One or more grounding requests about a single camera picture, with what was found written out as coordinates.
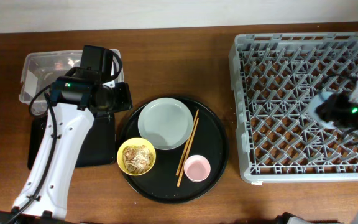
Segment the yellow bowl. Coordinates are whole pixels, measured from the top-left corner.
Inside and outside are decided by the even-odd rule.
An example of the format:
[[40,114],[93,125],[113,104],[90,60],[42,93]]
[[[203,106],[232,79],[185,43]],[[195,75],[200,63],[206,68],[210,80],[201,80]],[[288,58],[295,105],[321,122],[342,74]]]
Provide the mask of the yellow bowl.
[[132,174],[125,168],[125,165],[124,165],[124,162],[122,159],[122,153],[123,153],[124,148],[127,146],[141,146],[141,145],[145,145],[146,147],[148,147],[150,149],[150,151],[153,155],[153,158],[154,158],[154,160],[152,162],[152,167],[154,166],[157,156],[156,156],[156,151],[155,151],[155,148],[153,147],[153,145],[148,140],[146,140],[144,138],[130,138],[121,144],[121,146],[117,152],[117,163],[119,165],[119,168],[125,174],[132,175],[132,176],[139,176],[139,175],[143,175],[151,170],[152,167],[148,171],[144,172],[143,174]]

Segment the pink cup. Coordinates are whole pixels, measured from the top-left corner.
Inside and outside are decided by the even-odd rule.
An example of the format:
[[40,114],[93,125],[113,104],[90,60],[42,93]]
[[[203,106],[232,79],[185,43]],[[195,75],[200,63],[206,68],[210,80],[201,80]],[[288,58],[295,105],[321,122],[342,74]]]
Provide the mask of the pink cup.
[[184,172],[192,182],[202,182],[210,175],[211,165],[204,156],[193,155],[185,161]]

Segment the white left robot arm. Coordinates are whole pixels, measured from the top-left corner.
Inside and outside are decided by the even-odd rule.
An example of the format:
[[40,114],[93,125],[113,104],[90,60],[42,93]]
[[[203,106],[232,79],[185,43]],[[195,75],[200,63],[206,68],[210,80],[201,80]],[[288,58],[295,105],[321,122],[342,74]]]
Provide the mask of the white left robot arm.
[[122,72],[113,50],[85,45],[80,65],[43,88],[47,117],[31,172],[11,211],[0,223],[65,223],[71,178],[78,155],[96,118],[133,107],[128,84],[107,84]]

